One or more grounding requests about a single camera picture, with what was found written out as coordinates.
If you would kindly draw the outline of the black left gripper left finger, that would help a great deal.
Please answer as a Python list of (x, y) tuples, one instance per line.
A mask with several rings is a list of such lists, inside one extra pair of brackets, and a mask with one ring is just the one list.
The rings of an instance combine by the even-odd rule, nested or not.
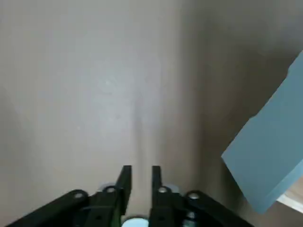
[(93, 195), (72, 190), (9, 224), (11, 227), (119, 227), (132, 189), (132, 167)]

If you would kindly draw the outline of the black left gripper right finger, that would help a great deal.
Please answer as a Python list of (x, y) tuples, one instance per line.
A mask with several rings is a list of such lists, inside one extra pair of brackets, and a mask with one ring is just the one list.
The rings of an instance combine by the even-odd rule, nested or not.
[(251, 227), (252, 224), (205, 193), (181, 195), (163, 185), (161, 167), (152, 166), (150, 227)]

